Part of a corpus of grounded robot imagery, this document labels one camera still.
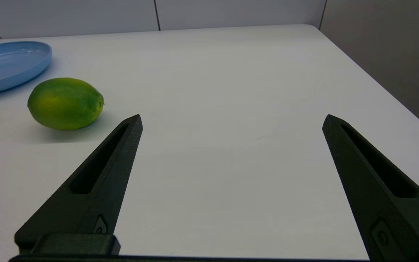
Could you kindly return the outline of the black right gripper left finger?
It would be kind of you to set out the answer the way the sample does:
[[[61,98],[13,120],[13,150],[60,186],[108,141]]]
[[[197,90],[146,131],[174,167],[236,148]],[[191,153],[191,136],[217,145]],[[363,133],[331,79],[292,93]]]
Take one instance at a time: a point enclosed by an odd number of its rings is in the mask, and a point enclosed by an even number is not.
[[[134,115],[101,142],[17,230],[20,255],[118,255],[114,231],[142,131]]]

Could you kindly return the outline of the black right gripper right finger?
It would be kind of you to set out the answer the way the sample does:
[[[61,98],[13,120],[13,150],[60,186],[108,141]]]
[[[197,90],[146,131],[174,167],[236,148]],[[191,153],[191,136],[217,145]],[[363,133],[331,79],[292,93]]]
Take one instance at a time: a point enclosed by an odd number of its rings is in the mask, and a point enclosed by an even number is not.
[[[341,118],[322,131],[370,260],[419,261],[419,186]]]

